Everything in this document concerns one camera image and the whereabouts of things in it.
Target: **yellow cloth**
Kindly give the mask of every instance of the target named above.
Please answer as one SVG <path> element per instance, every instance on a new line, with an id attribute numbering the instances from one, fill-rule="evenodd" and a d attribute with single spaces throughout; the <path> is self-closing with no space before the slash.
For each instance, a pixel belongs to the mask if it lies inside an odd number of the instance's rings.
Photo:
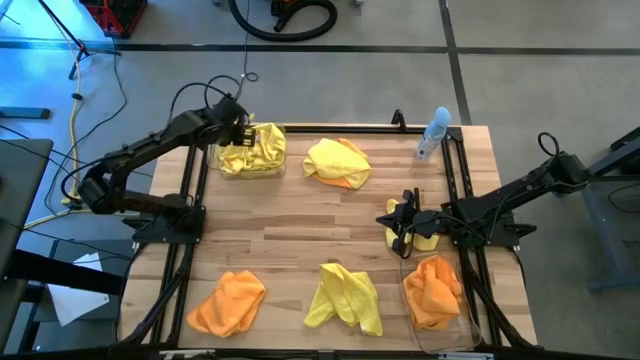
<path id="1" fill-rule="evenodd" d="M 371 174 L 367 154 L 347 139 L 322 139 L 309 149 L 302 163 L 305 176 L 315 177 L 327 185 L 358 189 Z"/>
<path id="2" fill-rule="evenodd" d="M 267 289 L 255 275 L 228 271 L 209 297 L 187 315 L 189 326 L 203 333 L 227 337 L 249 330 Z"/>
<path id="3" fill-rule="evenodd" d="M 350 273 L 340 264 L 320 265 L 322 281 L 304 319 L 308 327 L 318 327 L 334 314 L 347 325 L 360 323 L 367 335 L 382 336 L 378 313 L 378 292 L 366 272 Z"/>
<path id="4" fill-rule="evenodd" d="M 261 124 L 253 127 L 256 144 L 246 146 L 219 146 L 216 152 L 220 169 L 236 175 L 240 171 L 269 170 L 284 163 L 286 140 L 275 124 Z"/>
<path id="5" fill-rule="evenodd" d="M 387 200 L 387 214 L 391 214 L 396 209 L 396 205 L 398 204 L 399 202 L 395 199 Z M 384 236 L 387 240 L 387 247 L 391 249 L 393 240 L 397 239 L 399 234 L 394 233 L 390 228 L 386 228 Z M 436 248 L 439 239 L 440 235 L 438 234 L 432 234 L 428 238 L 425 238 L 424 236 L 419 234 L 415 234 L 415 236 L 413 237 L 413 247 L 420 251 L 431 251 Z M 409 242 L 411 242 L 411 234 L 407 234 L 407 236 L 404 237 L 404 243 L 408 244 Z"/>
<path id="6" fill-rule="evenodd" d="M 462 288 L 455 271 L 442 257 L 422 260 L 402 284 L 416 329 L 443 330 L 449 320 L 460 315 Z"/>

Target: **desk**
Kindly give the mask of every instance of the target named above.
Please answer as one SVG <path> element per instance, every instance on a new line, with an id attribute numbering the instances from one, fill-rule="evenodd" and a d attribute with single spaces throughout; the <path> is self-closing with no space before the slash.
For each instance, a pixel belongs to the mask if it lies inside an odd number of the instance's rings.
<path id="1" fill-rule="evenodd" d="M 24 225 L 52 147 L 51 140 L 0 142 L 0 218 L 18 227 Z M 19 238 L 16 227 L 0 224 L 0 349 L 4 349 L 27 288 L 26 280 L 4 279 Z"/>
<path id="2" fill-rule="evenodd" d="M 475 194 L 499 187 L 488 128 L 462 130 Z M 196 247 L 185 313 L 211 293 L 225 271 L 252 271 L 267 287 L 267 296 L 247 333 L 221 339 L 198 333 L 185 323 L 179 347 L 420 350 L 412 340 L 401 297 L 399 259 L 386 248 L 384 227 L 375 218 L 384 214 L 388 199 L 401 200 L 404 189 L 416 186 L 422 209 L 439 209 L 449 201 L 441 152 L 416 165 L 413 155 L 419 135 L 341 136 L 369 156 L 373 171 L 360 190 L 327 186 L 302 173 L 309 148 L 320 138 L 336 138 L 336 134 L 288 134 L 282 179 L 230 180 L 217 170 L 209 171 L 203 199 L 207 220 Z M 186 148 L 177 149 L 158 159 L 153 195 L 179 192 L 186 153 Z M 193 194 L 197 170 L 192 176 Z M 449 239 L 441 239 L 437 250 L 453 251 Z M 166 253 L 167 245 L 150 244 L 132 265 L 121 305 L 121 337 L 133 331 L 157 298 Z M 506 249 L 487 248 L 486 254 L 497 303 L 523 337 L 535 343 L 518 263 Z M 339 319 L 317 329 L 305 327 L 303 319 L 320 280 L 318 265 L 326 262 L 369 273 L 379 294 L 384 336 L 364 336 Z M 172 317 L 170 302 L 164 333 Z M 485 320 L 481 317 L 483 333 L 488 329 L 482 324 Z"/>

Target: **black hose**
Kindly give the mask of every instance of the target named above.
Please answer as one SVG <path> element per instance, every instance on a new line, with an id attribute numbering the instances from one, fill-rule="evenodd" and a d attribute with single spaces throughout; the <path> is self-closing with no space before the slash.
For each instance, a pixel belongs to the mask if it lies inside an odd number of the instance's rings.
<path id="1" fill-rule="evenodd" d="M 331 30 L 333 25 L 336 24 L 336 20 L 338 20 L 338 9 L 330 0 L 298 0 L 287 7 L 284 14 L 280 16 L 278 22 L 276 23 L 276 26 L 274 26 L 273 29 L 278 33 L 282 31 L 291 17 L 296 12 L 306 8 L 307 6 L 320 6 L 327 9 L 327 11 L 329 12 L 329 18 L 327 19 L 327 21 L 325 21 L 324 24 L 309 31 L 304 31 L 296 34 L 274 34 L 262 31 L 249 24 L 249 22 L 242 17 L 242 14 L 240 14 L 240 10 L 238 10 L 236 0 L 229 0 L 229 10 L 231 11 L 231 14 L 246 32 L 257 37 L 258 39 L 274 42 L 297 42 L 313 39 Z"/>

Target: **transparent bin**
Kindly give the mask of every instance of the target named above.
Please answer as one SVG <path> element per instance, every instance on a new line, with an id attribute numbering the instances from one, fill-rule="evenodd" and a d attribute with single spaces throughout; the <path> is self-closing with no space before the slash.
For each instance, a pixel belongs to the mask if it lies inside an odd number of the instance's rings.
<path id="1" fill-rule="evenodd" d="M 406 292 L 402 284 L 402 280 L 413 272 L 420 261 L 439 255 L 444 258 L 453 267 L 458 281 L 462 287 L 462 295 L 458 304 L 460 307 L 460 315 L 449 321 L 449 325 L 443 330 L 426 330 L 415 329 L 411 321 L 411 309 L 407 301 Z M 402 260 L 400 263 L 400 291 L 402 300 L 407 311 L 407 326 L 413 329 L 412 334 L 415 336 L 416 343 L 427 353 L 437 353 L 443 351 L 464 351 L 471 350 L 480 344 L 482 339 L 480 328 L 473 321 L 467 297 L 464 292 L 462 283 L 462 274 L 460 271 L 460 260 L 458 254 L 453 251 L 430 251 L 430 252 L 413 252 L 411 258 Z"/>
<path id="2" fill-rule="evenodd" d="M 286 138 L 286 131 L 284 126 L 276 125 L 276 127 L 282 132 L 282 134 Z M 220 168 L 218 154 L 219 154 L 219 151 L 222 151 L 222 147 L 216 145 L 216 146 L 212 146 L 211 149 L 212 149 L 212 153 L 209 154 L 210 167 L 220 170 L 220 173 L 226 179 L 258 179 L 258 178 L 263 179 L 263 178 L 281 178 L 282 176 L 284 176 L 285 169 L 286 169 L 285 164 L 287 159 L 286 145 L 285 145 L 284 157 L 282 158 L 282 161 L 276 166 L 269 169 L 242 170 L 237 174 L 228 173 Z"/>

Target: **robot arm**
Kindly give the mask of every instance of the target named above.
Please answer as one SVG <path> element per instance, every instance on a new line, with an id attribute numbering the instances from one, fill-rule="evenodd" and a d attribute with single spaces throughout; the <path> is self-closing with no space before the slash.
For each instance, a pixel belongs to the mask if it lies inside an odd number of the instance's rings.
<path id="1" fill-rule="evenodd" d="M 87 172 L 78 192 L 96 214 L 131 210 L 174 217 L 189 207 L 186 201 L 177 194 L 159 197 L 127 190 L 127 178 L 133 170 L 179 146 L 204 149 L 210 144 L 254 143 L 255 133 L 248 127 L 246 111 L 225 96 L 213 108 L 186 111 L 173 118 L 163 131 L 106 154 Z"/>
<path id="2" fill-rule="evenodd" d="M 570 194 L 587 185 L 588 171 L 575 155 L 559 152 L 527 175 L 486 195 L 468 197 L 441 205 L 441 211 L 420 211 L 417 189 L 405 190 L 404 204 L 396 206 L 392 214 L 376 219 L 398 234 L 393 251 L 405 254 L 404 236 L 417 233 L 429 237 L 434 233 L 458 233 L 456 238 L 465 246 L 484 246 L 494 243 L 495 237 L 509 237 L 508 244 L 535 231 L 535 226 L 513 222 L 511 210 L 548 192 Z M 506 245 L 495 241 L 494 245 Z"/>

